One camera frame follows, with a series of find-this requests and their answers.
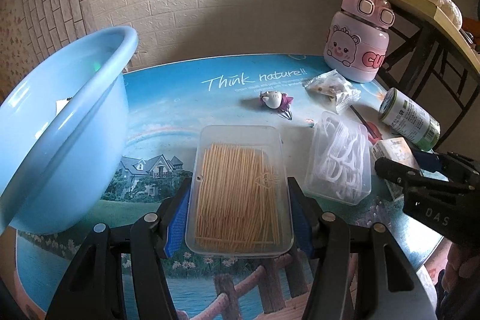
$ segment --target cartoon bear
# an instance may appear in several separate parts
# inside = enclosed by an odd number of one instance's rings
[[[347,28],[340,29],[337,25],[334,25],[333,33],[327,42],[327,55],[350,67],[355,60],[357,44],[359,43],[359,36],[355,34],[350,36]]]

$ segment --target yellow table edge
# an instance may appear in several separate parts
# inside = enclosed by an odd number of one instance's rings
[[[480,59],[440,8],[428,0],[388,1],[436,27],[464,56],[475,76],[480,76]]]

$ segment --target pink water bottle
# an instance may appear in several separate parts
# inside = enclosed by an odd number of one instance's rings
[[[370,82],[385,59],[394,20],[387,0],[343,0],[328,32],[325,62],[347,79]]]

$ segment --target blue printed tabletop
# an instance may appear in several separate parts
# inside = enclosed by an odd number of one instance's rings
[[[327,97],[308,94],[302,82],[326,71],[329,68],[321,56],[242,55],[166,64],[126,74],[128,139],[118,171],[102,199],[80,223],[62,233],[17,233],[16,267],[26,293],[47,310],[69,261],[96,223],[110,227],[133,223],[175,194],[183,179],[192,175],[198,137],[207,125],[267,124],[277,128],[283,141],[286,173],[303,187],[313,125],[324,110],[334,111],[334,107]],[[354,85],[361,90],[361,98],[342,117],[367,123],[384,139],[393,137],[378,120],[385,90],[375,81]],[[261,107],[260,91],[267,90],[294,97],[292,120]],[[88,175],[88,162],[79,169]],[[441,236],[403,214],[402,200],[392,202],[384,181],[374,172],[371,183],[371,194],[354,207],[317,200],[324,211],[332,211],[348,223],[387,223],[412,265],[419,268]],[[284,296],[281,300],[287,307],[297,304],[303,310],[306,300],[289,291],[282,262],[277,261]],[[305,259],[302,262],[305,283],[311,283],[308,263]],[[131,320],[138,314],[128,255],[123,255],[122,265]],[[203,257],[191,252],[185,243],[171,259],[163,261],[163,267],[176,309],[198,320],[211,318],[205,309],[217,298],[213,275],[229,274],[238,283],[252,279],[255,271],[251,259]],[[257,288],[242,295],[239,304],[246,320],[264,316]]]

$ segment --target human hand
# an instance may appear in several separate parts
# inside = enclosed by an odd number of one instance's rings
[[[448,251],[442,287],[450,293],[457,285],[459,278],[470,278],[479,266],[480,250],[452,244]]]

